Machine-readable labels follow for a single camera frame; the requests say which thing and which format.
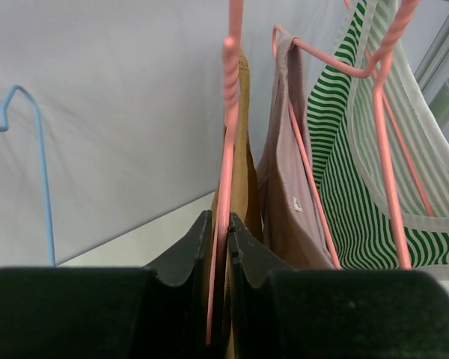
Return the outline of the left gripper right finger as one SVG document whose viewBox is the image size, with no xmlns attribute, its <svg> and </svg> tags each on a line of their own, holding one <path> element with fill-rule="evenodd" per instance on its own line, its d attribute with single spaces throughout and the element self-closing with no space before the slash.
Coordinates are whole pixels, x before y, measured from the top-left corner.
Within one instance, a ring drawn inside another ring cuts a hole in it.
<svg viewBox="0 0 449 359">
<path fill-rule="evenodd" d="M 228 248 L 238 358 L 449 358 L 449 296 L 426 273 L 294 269 L 237 215 Z"/>
</svg>

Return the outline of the blue wire hanger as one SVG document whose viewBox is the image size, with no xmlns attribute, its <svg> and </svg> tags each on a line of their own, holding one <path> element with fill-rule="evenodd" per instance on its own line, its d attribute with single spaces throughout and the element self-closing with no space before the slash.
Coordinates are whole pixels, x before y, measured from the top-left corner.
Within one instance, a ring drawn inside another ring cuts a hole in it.
<svg viewBox="0 0 449 359">
<path fill-rule="evenodd" d="M 42 189 L 42 197 L 43 197 L 43 206 L 45 213 L 45 222 L 46 222 L 46 243 L 47 243 L 47 251 L 49 264 L 52 267 L 57 266 L 56 254 L 55 254 L 55 237 L 54 237 L 54 228 L 53 228 L 53 220 L 52 220 L 52 203 L 51 203 L 51 194 L 49 189 L 49 176 L 48 176 L 48 168 L 46 162 L 46 148 L 44 141 L 44 132 L 43 132 L 43 124 L 42 117 L 40 113 L 39 106 L 34 97 L 21 85 L 12 85 L 10 90 L 7 92 L 3 101 L 1 102 L 0 107 L 0 133 L 7 132 L 10 129 L 10 124 L 8 120 L 7 110 L 10 106 L 10 103 L 16 92 L 20 92 L 31 104 L 32 110 L 34 112 L 34 122 L 37 133 L 37 145 L 39 151 L 39 163 L 40 163 L 40 175 L 41 175 L 41 189 Z"/>
</svg>

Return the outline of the pink wire hanger brown top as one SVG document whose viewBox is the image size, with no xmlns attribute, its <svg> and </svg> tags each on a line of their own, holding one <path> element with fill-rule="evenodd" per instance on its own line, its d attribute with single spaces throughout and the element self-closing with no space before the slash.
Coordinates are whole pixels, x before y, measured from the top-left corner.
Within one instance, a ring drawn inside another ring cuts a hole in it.
<svg viewBox="0 0 449 359">
<path fill-rule="evenodd" d="M 207 311 L 208 345 L 221 336 L 224 315 L 233 151 L 239 117 L 239 53 L 241 49 L 242 15 L 243 1 L 230 1 L 228 35 L 222 44 L 225 134 L 210 272 L 210 293 Z"/>
</svg>

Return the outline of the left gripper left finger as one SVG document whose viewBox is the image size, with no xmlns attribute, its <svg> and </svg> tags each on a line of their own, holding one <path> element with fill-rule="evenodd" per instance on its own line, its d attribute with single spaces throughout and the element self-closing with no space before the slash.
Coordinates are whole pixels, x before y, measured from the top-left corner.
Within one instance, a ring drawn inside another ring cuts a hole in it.
<svg viewBox="0 0 449 359">
<path fill-rule="evenodd" d="M 211 224 L 140 268 L 0 268 L 0 358 L 202 358 Z"/>
</svg>

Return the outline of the brown tank top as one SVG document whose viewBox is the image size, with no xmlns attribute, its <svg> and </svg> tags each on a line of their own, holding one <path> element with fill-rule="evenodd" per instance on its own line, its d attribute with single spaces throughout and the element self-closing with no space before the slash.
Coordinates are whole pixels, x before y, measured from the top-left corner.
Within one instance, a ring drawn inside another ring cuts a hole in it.
<svg viewBox="0 0 449 359">
<path fill-rule="evenodd" d="M 239 118 L 236 128 L 236 140 L 233 154 L 233 176 L 231 185 L 230 211 L 236 213 L 248 230 L 263 241 L 260 211 L 260 198 L 257 184 L 257 172 L 251 154 L 248 134 L 248 111 L 250 102 L 250 72 L 244 51 L 239 54 Z M 216 227 L 216 215 L 219 187 L 212 201 L 213 235 Z M 230 317 L 230 283 L 228 273 L 225 276 L 223 332 L 224 358 L 235 358 L 232 324 Z"/>
</svg>

